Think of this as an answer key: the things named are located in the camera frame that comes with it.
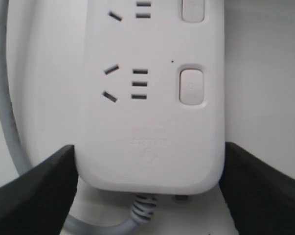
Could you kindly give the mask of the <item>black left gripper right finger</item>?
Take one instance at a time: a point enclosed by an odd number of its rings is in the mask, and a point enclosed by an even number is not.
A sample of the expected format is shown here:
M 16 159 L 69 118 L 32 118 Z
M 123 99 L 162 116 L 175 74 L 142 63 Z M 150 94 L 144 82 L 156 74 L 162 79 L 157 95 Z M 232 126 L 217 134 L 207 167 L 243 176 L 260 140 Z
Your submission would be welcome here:
M 295 179 L 233 142 L 219 181 L 240 235 L 295 235 Z

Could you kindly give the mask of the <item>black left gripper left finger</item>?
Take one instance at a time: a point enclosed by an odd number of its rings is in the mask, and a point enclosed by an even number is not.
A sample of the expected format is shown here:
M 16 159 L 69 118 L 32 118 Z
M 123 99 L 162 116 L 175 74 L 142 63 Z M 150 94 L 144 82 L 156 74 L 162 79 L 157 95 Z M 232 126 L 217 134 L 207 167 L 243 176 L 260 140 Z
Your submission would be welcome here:
M 0 187 L 0 235 L 58 235 L 78 184 L 75 148 L 65 145 Z

